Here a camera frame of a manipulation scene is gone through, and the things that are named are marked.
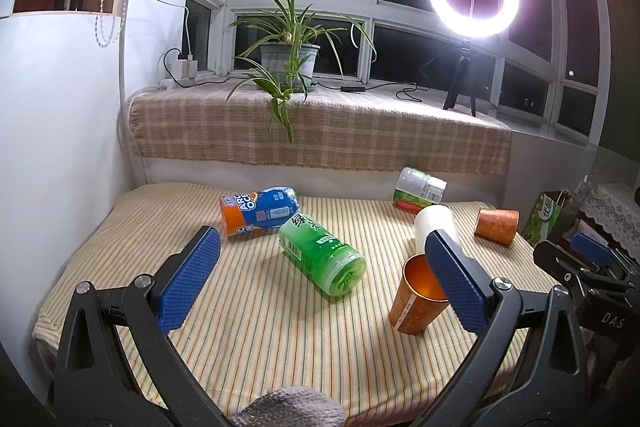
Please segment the white lace cloth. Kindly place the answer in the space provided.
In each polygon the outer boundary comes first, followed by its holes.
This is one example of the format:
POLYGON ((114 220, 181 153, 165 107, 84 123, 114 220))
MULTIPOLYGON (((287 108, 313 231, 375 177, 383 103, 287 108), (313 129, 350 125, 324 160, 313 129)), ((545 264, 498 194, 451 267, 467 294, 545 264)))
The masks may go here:
POLYGON ((639 206, 629 185, 585 179, 578 185, 576 198, 588 218, 600 225, 628 254, 639 259, 639 206))

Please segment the white green label jar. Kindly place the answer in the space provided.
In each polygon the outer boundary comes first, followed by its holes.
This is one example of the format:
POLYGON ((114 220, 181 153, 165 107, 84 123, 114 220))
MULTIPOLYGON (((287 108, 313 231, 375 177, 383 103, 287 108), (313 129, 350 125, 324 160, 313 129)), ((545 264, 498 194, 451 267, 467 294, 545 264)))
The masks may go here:
POLYGON ((405 167, 401 170, 393 194, 394 205, 411 213, 442 202, 447 182, 418 169, 405 167))

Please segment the copper paper cup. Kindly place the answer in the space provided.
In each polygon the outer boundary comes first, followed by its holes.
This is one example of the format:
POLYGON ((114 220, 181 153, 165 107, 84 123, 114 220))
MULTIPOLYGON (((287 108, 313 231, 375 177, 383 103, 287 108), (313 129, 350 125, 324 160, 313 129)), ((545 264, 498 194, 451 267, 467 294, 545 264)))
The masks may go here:
POLYGON ((518 210, 483 208, 478 212, 474 234, 481 239, 509 246, 518 231, 518 222, 518 210))
POLYGON ((409 258, 390 309, 390 325, 396 332, 418 335, 449 306, 449 300, 436 280, 426 256, 409 258))

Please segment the plaid beige windowsill cloth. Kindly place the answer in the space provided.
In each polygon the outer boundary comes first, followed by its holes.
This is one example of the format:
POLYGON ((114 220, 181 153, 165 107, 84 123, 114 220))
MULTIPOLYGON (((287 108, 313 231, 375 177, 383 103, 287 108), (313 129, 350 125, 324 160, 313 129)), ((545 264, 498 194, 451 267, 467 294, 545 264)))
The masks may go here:
POLYGON ((290 123, 255 86, 174 88, 139 95, 129 109, 134 151, 145 158, 223 161, 347 171, 503 176, 512 132, 472 117, 384 92, 319 89, 286 104, 290 123))

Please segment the green tea bottle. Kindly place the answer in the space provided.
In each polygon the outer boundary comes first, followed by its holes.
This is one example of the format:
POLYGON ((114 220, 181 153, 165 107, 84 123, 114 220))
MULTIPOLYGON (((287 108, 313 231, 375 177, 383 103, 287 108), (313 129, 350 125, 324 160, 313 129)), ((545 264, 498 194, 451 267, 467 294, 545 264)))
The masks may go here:
POLYGON ((350 293, 367 271, 367 260, 305 213, 279 230, 283 254, 329 297, 350 293))

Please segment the green tissue box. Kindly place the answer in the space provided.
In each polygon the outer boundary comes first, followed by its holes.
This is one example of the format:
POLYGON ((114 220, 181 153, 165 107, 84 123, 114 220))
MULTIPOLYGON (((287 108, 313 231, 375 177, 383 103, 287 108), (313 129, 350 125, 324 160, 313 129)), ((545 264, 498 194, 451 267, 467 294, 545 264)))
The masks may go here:
POLYGON ((522 231, 523 239, 535 247, 542 241, 556 242, 574 223, 579 204, 566 188, 541 192, 522 231))

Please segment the white plastic cup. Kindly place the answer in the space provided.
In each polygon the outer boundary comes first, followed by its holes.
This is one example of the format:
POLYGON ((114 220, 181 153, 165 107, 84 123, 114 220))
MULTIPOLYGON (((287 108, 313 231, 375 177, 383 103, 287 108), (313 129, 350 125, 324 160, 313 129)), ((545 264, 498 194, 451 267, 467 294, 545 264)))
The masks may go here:
POLYGON ((425 253, 427 235, 436 230, 444 231, 454 243, 460 245, 456 220, 454 220, 452 211, 444 205, 431 205, 420 210, 414 220, 417 254, 425 253))

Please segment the white power strip chargers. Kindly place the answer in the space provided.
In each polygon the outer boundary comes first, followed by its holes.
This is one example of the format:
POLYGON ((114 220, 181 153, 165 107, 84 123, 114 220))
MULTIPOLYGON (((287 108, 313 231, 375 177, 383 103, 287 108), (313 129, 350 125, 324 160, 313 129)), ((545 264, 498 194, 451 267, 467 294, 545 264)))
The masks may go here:
POLYGON ((192 88, 196 85, 198 61, 190 58, 170 58, 170 52, 163 57, 165 78, 160 80, 164 89, 192 88))

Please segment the blue orange drink can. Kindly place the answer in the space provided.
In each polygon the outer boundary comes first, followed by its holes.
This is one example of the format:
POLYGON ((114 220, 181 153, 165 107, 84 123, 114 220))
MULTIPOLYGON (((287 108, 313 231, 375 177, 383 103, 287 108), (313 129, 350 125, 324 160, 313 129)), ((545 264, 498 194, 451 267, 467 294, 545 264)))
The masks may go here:
POLYGON ((250 193, 224 194, 219 207, 229 236, 280 228, 299 210, 292 187, 276 186, 250 193))

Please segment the grey knitted cloth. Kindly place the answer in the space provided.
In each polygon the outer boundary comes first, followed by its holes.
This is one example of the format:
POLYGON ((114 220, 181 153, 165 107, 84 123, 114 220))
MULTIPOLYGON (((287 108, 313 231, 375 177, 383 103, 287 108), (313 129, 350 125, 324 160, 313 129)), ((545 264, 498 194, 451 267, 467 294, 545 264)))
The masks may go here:
POLYGON ((284 387, 262 395, 229 417, 233 426, 344 426, 335 401, 307 387, 284 387))

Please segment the lying copper paper cup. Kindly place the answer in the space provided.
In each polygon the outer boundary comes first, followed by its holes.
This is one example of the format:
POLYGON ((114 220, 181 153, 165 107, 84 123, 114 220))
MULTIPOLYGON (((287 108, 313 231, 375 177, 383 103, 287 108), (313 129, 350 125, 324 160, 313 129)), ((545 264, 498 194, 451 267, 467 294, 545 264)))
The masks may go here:
POLYGON ((478 212, 474 234, 481 239, 509 246, 518 231, 518 222, 518 210, 483 208, 478 212))

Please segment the striped table cloth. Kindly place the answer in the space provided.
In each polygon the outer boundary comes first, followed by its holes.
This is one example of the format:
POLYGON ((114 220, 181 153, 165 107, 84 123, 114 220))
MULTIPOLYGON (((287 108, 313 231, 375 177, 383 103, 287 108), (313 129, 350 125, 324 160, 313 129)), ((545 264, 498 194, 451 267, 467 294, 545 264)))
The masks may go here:
MULTIPOLYGON (((77 284, 118 287, 156 271, 199 228, 221 227, 220 195, 213 186, 166 182, 122 196, 44 299, 32 330, 41 358, 56 357, 77 284)), ((305 386, 340 403, 349 425, 410 421, 474 343, 451 310, 420 335, 390 325, 402 268, 416 251, 413 217, 385 200, 304 196, 300 208, 366 258, 357 287, 330 299, 282 254, 276 233, 227 236, 170 340, 226 414, 271 390, 305 386)))

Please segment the potted spider plant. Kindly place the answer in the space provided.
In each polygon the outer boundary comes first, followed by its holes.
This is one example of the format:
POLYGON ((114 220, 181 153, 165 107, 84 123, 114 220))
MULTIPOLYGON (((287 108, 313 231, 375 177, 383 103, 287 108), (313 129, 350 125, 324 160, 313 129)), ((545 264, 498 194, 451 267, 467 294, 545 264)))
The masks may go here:
POLYGON ((317 40, 326 39, 339 72, 344 72, 337 47, 341 35, 348 35, 350 44, 358 49, 366 46, 372 60, 378 58, 370 31, 355 17, 337 11, 316 10, 312 4, 303 9, 296 0, 270 0, 271 10, 258 16, 235 20, 230 27, 244 27, 260 33, 260 37, 244 51, 235 55, 250 68, 244 72, 239 87, 249 82, 270 95, 270 110, 284 128, 286 137, 293 139, 288 101, 295 93, 307 95, 314 83, 314 68, 320 46, 317 40))

